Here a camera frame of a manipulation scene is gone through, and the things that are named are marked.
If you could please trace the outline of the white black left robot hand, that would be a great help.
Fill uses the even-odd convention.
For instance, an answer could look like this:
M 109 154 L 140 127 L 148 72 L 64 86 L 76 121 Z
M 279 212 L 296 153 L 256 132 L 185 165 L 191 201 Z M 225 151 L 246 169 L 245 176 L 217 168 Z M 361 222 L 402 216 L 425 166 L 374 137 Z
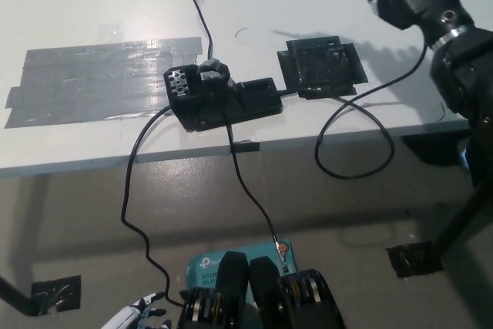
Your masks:
M 142 324 L 142 321 L 148 317 L 162 317 L 166 314 L 165 309 L 151 308 L 156 300 L 164 297 L 164 292 L 155 292 L 138 299 L 133 304 L 122 308 L 102 326 L 102 329 L 149 328 Z

